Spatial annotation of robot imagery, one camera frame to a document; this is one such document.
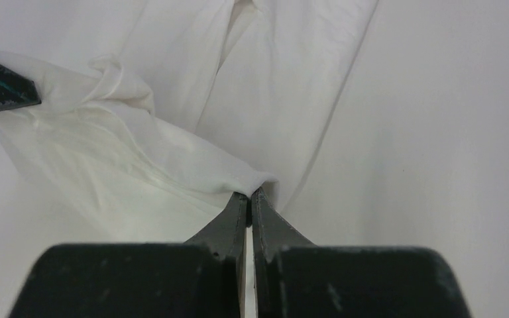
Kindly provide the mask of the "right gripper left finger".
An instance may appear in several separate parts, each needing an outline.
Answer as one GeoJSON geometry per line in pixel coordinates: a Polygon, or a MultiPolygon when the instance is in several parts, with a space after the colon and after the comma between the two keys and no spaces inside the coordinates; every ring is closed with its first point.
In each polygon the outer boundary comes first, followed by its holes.
{"type": "Polygon", "coordinates": [[[243,317],[246,196],[183,243],[59,244],[35,262],[11,317],[243,317]]]}

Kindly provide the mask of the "white t shirt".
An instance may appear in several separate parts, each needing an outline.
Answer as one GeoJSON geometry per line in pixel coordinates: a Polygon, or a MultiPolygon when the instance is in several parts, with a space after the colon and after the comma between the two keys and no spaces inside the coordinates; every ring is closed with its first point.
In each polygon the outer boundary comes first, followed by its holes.
{"type": "Polygon", "coordinates": [[[233,191],[283,207],[375,1],[0,1],[0,240],[182,240],[233,191]]]}

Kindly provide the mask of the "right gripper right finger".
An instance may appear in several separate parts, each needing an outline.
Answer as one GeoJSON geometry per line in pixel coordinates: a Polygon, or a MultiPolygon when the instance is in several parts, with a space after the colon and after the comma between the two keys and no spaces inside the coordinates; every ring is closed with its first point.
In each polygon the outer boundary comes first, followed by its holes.
{"type": "Polygon", "coordinates": [[[318,246],[251,197],[259,317],[470,317],[448,263],[416,246],[318,246]]]}

